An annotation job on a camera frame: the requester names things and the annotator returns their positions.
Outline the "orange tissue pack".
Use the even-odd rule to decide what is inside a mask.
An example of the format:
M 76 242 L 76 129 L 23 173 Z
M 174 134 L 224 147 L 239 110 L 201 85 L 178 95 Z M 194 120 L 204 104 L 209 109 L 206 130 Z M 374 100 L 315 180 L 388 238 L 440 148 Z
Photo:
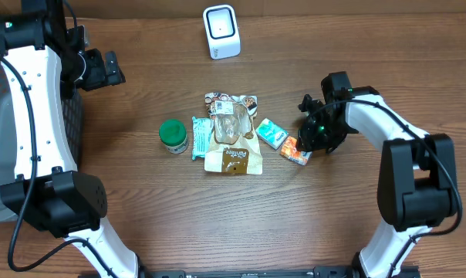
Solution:
M 280 154 L 281 156 L 288 158 L 290 161 L 305 166 L 311 158 L 312 153 L 306 151 L 299 151 L 296 148 L 296 144 L 297 139 L 288 136 L 282 145 Z

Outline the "teal tissue pack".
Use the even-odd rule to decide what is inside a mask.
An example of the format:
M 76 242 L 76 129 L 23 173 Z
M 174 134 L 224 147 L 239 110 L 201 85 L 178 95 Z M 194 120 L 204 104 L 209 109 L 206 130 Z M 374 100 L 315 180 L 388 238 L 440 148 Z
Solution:
M 259 138 L 275 150 L 279 149 L 289 136 L 289 133 L 286 130 L 268 118 L 265 118 L 257 126 L 255 132 Z

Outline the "clear brown bread bag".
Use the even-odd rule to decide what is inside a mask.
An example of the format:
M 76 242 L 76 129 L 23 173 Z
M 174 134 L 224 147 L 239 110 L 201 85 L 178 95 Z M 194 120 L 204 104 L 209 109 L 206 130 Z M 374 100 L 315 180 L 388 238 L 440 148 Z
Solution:
M 213 122 L 205 171 L 260 175 L 263 157 L 254 127 L 258 98 L 211 92 L 204 95 L 204 102 Z

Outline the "green lid jar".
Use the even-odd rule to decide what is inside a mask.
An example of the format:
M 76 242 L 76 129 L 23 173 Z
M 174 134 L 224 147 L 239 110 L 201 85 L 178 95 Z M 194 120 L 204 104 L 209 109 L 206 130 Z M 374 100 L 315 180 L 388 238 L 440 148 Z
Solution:
M 164 121 L 159 129 L 159 137 L 165 148 L 172 154 L 183 153 L 188 147 L 187 130 L 179 120 Z

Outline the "teal wipes packet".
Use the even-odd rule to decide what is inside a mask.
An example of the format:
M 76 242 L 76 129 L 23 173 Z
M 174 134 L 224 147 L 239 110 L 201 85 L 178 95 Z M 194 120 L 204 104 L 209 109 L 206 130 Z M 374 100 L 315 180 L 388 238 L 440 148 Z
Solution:
M 205 158 L 208 152 L 214 122 L 206 117 L 192 117 L 193 125 L 193 149 L 192 160 L 197 158 Z

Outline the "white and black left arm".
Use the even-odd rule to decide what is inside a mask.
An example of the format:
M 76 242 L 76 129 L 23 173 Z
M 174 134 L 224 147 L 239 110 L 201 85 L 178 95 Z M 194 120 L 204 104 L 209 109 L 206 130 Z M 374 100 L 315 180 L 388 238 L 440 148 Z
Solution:
M 24 1 L 0 15 L 0 63 L 8 78 L 16 136 L 15 179 L 0 186 L 2 203 L 40 232 L 75 246 L 98 277 L 146 277 L 107 218 L 101 180 L 79 171 L 79 92 L 124 82 L 114 52 L 89 48 L 82 25 L 68 28 L 65 1 Z

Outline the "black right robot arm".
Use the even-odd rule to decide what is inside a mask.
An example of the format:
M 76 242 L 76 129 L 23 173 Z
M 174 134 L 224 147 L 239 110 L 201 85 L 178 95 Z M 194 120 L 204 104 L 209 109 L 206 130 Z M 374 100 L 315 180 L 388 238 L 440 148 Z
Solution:
M 307 115 L 297 149 L 336 150 L 349 134 L 362 134 L 380 153 L 377 204 L 381 222 L 348 266 L 317 266 L 314 277 L 419 277 L 404 260 L 424 237 L 444 236 L 461 223 L 454 142 L 429 134 L 394 112 L 371 86 L 354 87 L 346 72 L 321 82 L 323 98 L 306 94 Z

